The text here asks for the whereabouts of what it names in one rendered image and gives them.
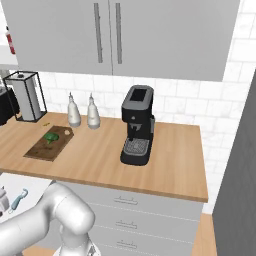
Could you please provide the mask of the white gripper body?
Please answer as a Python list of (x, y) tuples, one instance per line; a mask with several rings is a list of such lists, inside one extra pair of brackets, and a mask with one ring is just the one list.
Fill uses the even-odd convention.
[(7, 192), (4, 188), (0, 189), (0, 217), (9, 208), (9, 200), (7, 197)]

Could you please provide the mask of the brown wooden cutting board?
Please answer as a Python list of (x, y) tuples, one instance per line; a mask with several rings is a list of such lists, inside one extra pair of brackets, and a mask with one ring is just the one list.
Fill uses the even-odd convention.
[[(64, 130), (69, 130), (71, 134), (65, 135)], [(58, 134), (59, 139), (48, 144), (44, 138), (44, 135), (48, 132)], [(25, 157), (53, 162), (74, 136), (73, 130), (70, 127), (63, 126), (52, 126), (46, 133), (27, 151)]]

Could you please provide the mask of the green broccoli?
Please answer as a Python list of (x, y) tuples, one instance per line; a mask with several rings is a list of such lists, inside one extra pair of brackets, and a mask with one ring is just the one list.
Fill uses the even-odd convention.
[(51, 144), (53, 141), (57, 141), (59, 139), (59, 135), (53, 132), (48, 132), (44, 135), (44, 138), (47, 140), (48, 144)]

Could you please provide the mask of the teal peeler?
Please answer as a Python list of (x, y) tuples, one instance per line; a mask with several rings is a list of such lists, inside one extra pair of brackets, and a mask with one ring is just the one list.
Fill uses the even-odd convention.
[(20, 201), (22, 199), (24, 199), (27, 195), (28, 195), (28, 190), (23, 188), (23, 192), (13, 201), (13, 203), (10, 206), (10, 210), (8, 211), (8, 213), (11, 214), (12, 212), (14, 212), (17, 209)]

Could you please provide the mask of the black appliance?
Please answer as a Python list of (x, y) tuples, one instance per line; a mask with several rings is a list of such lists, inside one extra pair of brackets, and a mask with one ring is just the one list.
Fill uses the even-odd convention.
[(0, 92), (0, 126), (5, 125), (14, 113), (19, 112), (20, 108), (13, 90), (10, 87), (3, 88)]

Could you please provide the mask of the white bottle with spout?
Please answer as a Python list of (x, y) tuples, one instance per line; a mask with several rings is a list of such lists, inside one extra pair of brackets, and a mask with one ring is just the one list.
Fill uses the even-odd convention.
[(81, 125), (81, 116), (72, 94), (69, 94), (68, 122), (71, 127), (78, 127)]
[(93, 96), (89, 97), (89, 105), (87, 110), (87, 124), (90, 129), (98, 129), (100, 127), (100, 116), (98, 109), (94, 103)]

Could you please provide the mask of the red fire extinguisher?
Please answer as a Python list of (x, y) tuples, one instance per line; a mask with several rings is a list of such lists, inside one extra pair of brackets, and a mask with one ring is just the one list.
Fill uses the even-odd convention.
[(16, 52), (15, 52), (15, 49), (14, 49), (13, 41), (12, 41), (12, 38), (11, 38), (11, 35), (10, 35), (10, 32), (9, 32), (8, 26), (6, 26), (6, 37), (7, 37), (7, 41), (8, 41), (8, 44), (9, 44), (10, 51), (13, 55), (15, 55)]

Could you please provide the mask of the grey drawer front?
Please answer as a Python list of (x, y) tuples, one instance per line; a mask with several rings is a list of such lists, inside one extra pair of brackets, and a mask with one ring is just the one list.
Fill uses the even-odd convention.
[[(100, 227), (116, 228), (138, 234), (168, 238), (178, 242), (193, 243), (199, 222), (135, 210), (126, 210), (100, 204), (91, 204), (96, 215), (95, 224)], [(119, 227), (116, 221), (137, 224), (137, 229)]]
[[(102, 256), (191, 256), (193, 248), (192, 243), (100, 226), (94, 226), (89, 235)], [(116, 242), (121, 240), (133, 241), (137, 249), (118, 246)]]
[[(203, 208), (203, 204), (200, 202), (183, 199), (168, 198), (63, 181), (61, 181), (61, 184), (69, 187), (87, 203), (161, 214), (164, 216), (177, 217), (186, 220), (198, 221)], [(136, 201), (138, 201), (138, 205), (129, 205), (113, 201), (114, 198), (118, 198), (120, 196), (126, 199), (131, 199), (133, 197)]]

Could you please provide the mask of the black coffee machine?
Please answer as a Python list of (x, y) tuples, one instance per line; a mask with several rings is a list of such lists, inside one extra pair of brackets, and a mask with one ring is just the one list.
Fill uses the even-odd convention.
[(120, 156), (124, 164), (144, 166), (149, 161), (155, 125), (153, 96), (152, 87), (133, 85), (122, 103), (122, 121), (127, 124), (127, 138)]

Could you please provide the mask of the grey upper cupboard door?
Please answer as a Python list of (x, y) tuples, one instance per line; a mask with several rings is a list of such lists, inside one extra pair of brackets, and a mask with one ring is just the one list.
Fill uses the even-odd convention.
[[(121, 4), (122, 64), (116, 10)], [(221, 81), (240, 0), (109, 0), (113, 74)]]
[[(99, 3), (103, 63), (94, 3)], [(27, 71), (110, 75), (108, 0), (1, 0), (18, 67)]]

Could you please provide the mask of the dark grey fridge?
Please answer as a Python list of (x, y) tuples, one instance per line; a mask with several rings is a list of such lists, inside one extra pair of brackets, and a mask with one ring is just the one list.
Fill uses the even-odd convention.
[(218, 256), (256, 256), (256, 70), (213, 210)]

